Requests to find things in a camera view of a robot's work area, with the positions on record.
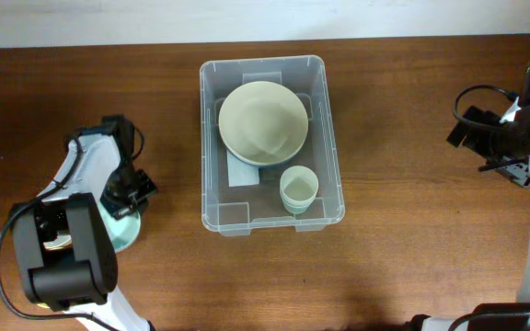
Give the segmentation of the mint small bowl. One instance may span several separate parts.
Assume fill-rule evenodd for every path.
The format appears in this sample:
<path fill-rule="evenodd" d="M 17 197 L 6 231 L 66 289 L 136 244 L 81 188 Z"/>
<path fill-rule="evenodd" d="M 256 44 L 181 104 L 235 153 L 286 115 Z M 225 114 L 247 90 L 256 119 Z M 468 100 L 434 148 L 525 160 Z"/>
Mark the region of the mint small bowl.
<path fill-rule="evenodd" d="M 120 253 L 129 248 L 141 232 L 142 220 L 140 213 L 136 211 L 134 214 L 117 220 L 106 211 L 100 202 L 97 206 L 114 251 Z"/>

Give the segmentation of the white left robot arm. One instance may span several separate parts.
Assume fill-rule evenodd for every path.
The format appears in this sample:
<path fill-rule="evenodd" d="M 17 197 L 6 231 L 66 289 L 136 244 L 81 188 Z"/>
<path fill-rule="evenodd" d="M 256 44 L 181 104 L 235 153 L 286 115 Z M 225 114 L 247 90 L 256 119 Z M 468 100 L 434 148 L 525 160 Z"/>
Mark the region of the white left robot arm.
<path fill-rule="evenodd" d="M 118 263 L 99 203 L 123 157 L 114 137 L 73 139 L 53 181 L 17 207 L 6 225 L 23 291 L 50 309 L 49 320 L 75 318 L 89 330 L 151 330 L 118 286 Z"/>

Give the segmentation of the beige shallow bowl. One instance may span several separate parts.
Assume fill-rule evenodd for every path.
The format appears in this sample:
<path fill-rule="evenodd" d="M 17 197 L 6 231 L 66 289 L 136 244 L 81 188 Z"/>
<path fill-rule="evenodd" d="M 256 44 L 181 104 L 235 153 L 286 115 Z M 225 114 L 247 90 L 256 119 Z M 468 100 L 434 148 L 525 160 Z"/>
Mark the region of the beige shallow bowl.
<path fill-rule="evenodd" d="M 289 88 L 255 81 L 233 90 L 218 115 L 220 137 L 253 162 L 273 163 L 295 153 L 309 130 L 304 104 Z"/>

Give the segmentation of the grey plastic cup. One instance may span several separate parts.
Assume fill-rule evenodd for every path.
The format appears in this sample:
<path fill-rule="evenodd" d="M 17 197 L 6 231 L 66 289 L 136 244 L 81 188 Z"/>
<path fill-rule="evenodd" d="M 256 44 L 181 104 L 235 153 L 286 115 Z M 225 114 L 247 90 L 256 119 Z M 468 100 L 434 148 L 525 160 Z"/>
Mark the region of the grey plastic cup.
<path fill-rule="evenodd" d="M 280 178 L 282 202 L 294 208 L 307 208 L 317 196 L 319 181 L 316 173 L 303 165 L 287 168 Z"/>

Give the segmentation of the yellow small bowl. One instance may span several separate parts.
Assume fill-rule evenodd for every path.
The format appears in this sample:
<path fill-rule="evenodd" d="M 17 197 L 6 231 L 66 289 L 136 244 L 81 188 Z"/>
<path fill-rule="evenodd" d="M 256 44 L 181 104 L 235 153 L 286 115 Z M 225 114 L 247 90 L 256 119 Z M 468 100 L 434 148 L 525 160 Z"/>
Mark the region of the yellow small bowl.
<path fill-rule="evenodd" d="M 73 290 L 74 252 L 69 234 L 46 240 L 41 250 L 42 266 L 30 272 L 37 303 L 55 312 L 67 310 Z"/>

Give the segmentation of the mint green plastic cup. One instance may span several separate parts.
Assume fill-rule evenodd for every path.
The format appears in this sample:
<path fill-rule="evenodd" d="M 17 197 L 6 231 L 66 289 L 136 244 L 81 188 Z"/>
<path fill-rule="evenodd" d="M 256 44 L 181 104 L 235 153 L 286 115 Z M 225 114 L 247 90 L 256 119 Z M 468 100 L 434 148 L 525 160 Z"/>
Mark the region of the mint green plastic cup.
<path fill-rule="evenodd" d="M 291 214 L 304 213 L 314 202 L 315 196 L 306 200 L 295 200 L 285 195 L 282 195 L 282 204 L 284 208 Z"/>

